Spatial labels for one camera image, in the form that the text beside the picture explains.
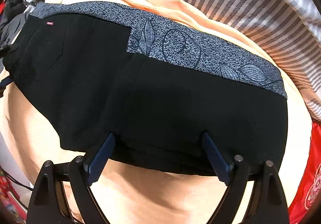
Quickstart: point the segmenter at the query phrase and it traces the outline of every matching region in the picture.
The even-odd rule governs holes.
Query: blue clip
[[[234,166],[233,163],[227,163],[208,133],[203,134],[202,144],[216,176],[227,186],[230,182],[230,173]]]
[[[87,172],[87,184],[91,186],[98,181],[109,157],[113,153],[115,147],[115,136],[111,133],[98,150],[92,162],[89,164]]]
[[[6,78],[1,80],[1,82],[0,82],[0,98],[3,97],[3,92],[6,89],[7,85],[12,82],[13,82],[13,80],[10,78],[10,76],[7,76]]]

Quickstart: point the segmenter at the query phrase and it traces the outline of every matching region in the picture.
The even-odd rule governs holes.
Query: pocket
[[[23,76],[25,83],[39,81],[62,56],[67,30],[66,22],[58,15],[45,19],[30,16],[28,23],[28,31],[22,31],[23,37],[17,41],[12,69],[16,79]]]

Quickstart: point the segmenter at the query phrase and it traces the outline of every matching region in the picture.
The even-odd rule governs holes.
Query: leaf pattern
[[[255,82],[264,82],[265,80],[267,80],[264,72],[256,65],[244,65],[239,69],[239,71]]]
[[[143,28],[141,38],[139,40],[138,46],[142,51],[142,54],[148,56],[151,48],[154,45],[155,33],[153,26],[149,19],[147,19],[145,27]]]
[[[163,38],[162,52],[166,62],[195,69],[202,49],[185,32],[169,29]]]
[[[273,92],[275,92],[279,95],[282,95],[284,97],[287,96],[285,89],[284,89],[283,80],[276,80],[274,82],[267,83],[265,85],[261,85],[260,87],[270,90],[270,91],[273,91]]]
[[[228,78],[234,81],[240,81],[240,77],[233,68],[229,67],[228,65],[224,63],[219,63],[219,67],[221,70],[222,77]]]

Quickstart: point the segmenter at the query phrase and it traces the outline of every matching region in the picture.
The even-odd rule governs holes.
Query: red fabric
[[[17,199],[20,199],[20,196],[16,192],[16,190],[13,188],[11,181],[8,180],[9,186],[10,186],[10,191],[16,196]]]
[[[14,199],[14,197],[12,196],[11,193],[8,193],[8,197],[9,200],[11,202],[11,204],[15,207],[15,209],[17,210],[17,213],[19,214],[19,216],[26,221],[27,220],[27,212],[24,211],[21,206],[16,202],[16,200]]]
[[[2,14],[3,9],[4,9],[4,2],[1,2],[1,4],[0,4],[0,15]]]
[[[307,167],[298,192],[288,208],[290,224],[297,224],[311,207],[321,189],[321,125],[312,123],[311,144]]]
[[[8,191],[10,191],[10,186],[8,184],[7,178],[0,169],[0,197],[1,199],[8,198]]]

